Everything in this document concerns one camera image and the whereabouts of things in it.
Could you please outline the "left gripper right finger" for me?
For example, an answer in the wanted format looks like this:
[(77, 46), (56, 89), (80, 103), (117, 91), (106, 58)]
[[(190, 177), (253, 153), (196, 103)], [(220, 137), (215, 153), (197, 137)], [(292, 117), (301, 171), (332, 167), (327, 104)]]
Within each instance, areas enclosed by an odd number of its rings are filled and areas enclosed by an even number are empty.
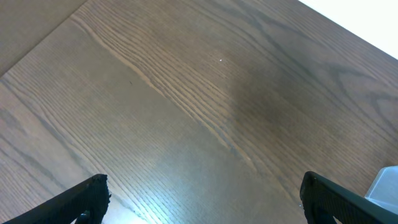
[(308, 171), (300, 187), (308, 224), (397, 223), (397, 215), (329, 179)]

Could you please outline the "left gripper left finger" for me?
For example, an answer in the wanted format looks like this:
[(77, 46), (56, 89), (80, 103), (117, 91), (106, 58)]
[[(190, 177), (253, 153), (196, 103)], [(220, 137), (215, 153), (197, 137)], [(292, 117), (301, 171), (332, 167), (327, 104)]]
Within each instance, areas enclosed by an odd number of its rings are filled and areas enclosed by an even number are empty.
[(100, 224), (111, 194), (106, 174), (96, 174), (5, 224)]

